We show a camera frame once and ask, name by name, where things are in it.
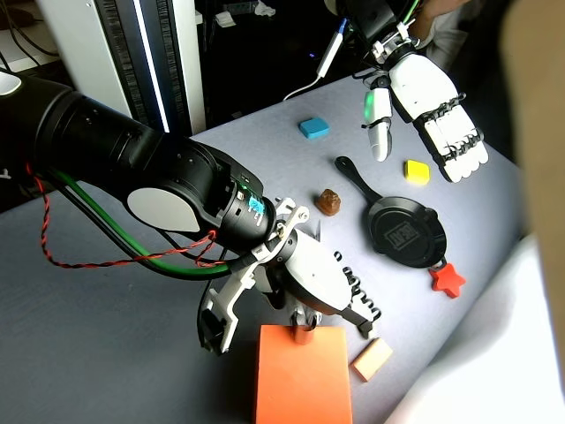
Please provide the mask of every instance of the white light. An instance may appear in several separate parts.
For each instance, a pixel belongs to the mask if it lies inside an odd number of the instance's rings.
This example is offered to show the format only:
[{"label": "white light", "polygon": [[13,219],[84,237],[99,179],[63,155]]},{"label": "white light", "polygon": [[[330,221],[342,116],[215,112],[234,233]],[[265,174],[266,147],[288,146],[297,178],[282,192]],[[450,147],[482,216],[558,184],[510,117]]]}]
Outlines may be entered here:
[{"label": "white light", "polygon": [[153,83],[153,90],[157,97],[157,106],[159,106],[159,113],[161,114],[162,127],[165,132],[168,133],[169,123],[167,122],[167,116],[165,115],[165,107],[162,104],[161,89],[159,88],[159,82],[157,81],[157,72],[155,72],[153,55],[151,54],[151,48],[149,47],[145,20],[143,19],[143,12],[141,11],[141,4],[139,3],[139,0],[133,0],[133,6],[135,7],[135,14],[138,18],[139,32],[141,33],[141,40],[143,41],[143,50],[145,50],[145,57],[147,65],[149,66],[149,74],[151,75],[151,82]]}]

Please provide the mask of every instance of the red star-shaped block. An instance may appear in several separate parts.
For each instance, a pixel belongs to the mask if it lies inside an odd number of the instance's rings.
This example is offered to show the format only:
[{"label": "red star-shaped block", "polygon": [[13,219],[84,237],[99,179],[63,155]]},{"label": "red star-shaped block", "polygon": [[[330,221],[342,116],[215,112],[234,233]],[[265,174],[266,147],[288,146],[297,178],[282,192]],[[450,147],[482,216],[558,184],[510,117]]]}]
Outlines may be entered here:
[{"label": "red star-shaped block", "polygon": [[461,293],[461,286],[465,279],[456,273],[456,269],[448,263],[442,269],[430,269],[433,277],[432,289],[437,292],[445,292],[450,298],[456,298]]}]

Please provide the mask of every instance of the cast iron pan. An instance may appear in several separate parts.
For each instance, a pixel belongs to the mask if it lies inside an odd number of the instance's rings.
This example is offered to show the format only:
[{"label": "cast iron pan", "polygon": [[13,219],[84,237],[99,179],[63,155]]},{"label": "cast iron pan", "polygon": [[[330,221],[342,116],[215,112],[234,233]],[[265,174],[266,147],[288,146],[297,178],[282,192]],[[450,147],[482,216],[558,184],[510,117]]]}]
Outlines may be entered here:
[{"label": "cast iron pan", "polygon": [[369,233],[378,253],[413,268],[445,263],[448,242],[435,210],[404,197],[382,197],[361,178],[347,156],[335,159],[335,166],[372,204]]}]

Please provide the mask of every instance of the red wire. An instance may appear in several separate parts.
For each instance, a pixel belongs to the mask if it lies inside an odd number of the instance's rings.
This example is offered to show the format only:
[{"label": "red wire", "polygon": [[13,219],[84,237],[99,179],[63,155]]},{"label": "red wire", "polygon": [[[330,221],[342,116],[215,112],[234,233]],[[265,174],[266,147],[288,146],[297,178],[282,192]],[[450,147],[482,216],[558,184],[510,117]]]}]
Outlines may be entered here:
[{"label": "red wire", "polygon": [[41,180],[34,175],[34,173],[32,172],[32,169],[28,164],[26,164],[26,171],[27,174],[29,174],[35,181],[35,184],[37,185],[37,188],[39,189],[41,196],[43,198],[43,204],[45,206],[45,212],[43,214],[43,224],[41,226],[41,249],[43,251],[43,254],[45,255],[45,257],[47,258],[47,260],[49,262],[51,262],[53,265],[56,265],[58,267],[61,268],[65,268],[65,269],[80,269],[80,268],[107,268],[107,267],[115,267],[115,266],[122,266],[122,265],[128,265],[130,263],[135,263],[138,261],[146,261],[146,260],[151,260],[151,259],[159,259],[162,258],[163,256],[167,256],[170,254],[183,254],[185,252],[188,252],[189,250],[193,249],[194,247],[198,247],[203,245],[204,243],[206,243],[207,241],[209,241],[208,245],[202,250],[202,252],[198,255],[197,259],[196,259],[196,264],[200,267],[200,266],[214,266],[216,264],[220,264],[220,263],[224,263],[223,261],[216,261],[210,264],[201,264],[200,260],[202,259],[202,256],[212,248],[212,246],[214,245],[214,240],[216,238],[216,231],[215,230],[210,230],[208,232],[208,234],[206,235],[206,237],[201,238],[200,240],[192,243],[191,245],[189,245],[188,247],[183,247],[181,249],[170,249],[167,250],[165,252],[160,252],[158,254],[148,254],[148,255],[141,255],[141,256],[136,256],[134,258],[131,259],[122,259],[119,261],[106,261],[106,262],[100,262],[100,263],[64,263],[64,262],[60,262],[60,261],[56,261],[55,259],[53,259],[53,255],[50,252],[50,250],[47,248],[47,229],[49,227],[49,222],[50,222],[50,200],[48,195],[45,193],[45,188],[43,187],[43,183],[41,182]]}]

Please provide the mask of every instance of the person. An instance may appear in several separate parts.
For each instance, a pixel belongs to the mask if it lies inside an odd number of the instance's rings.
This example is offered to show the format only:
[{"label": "person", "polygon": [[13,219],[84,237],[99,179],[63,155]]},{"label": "person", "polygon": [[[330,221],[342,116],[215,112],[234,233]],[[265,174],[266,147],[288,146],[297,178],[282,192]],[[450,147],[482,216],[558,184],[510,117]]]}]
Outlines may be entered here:
[{"label": "person", "polygon": [[409,33],[420,39],[418,49],[448,71],[463,46],[485,0],[424,0]]}]

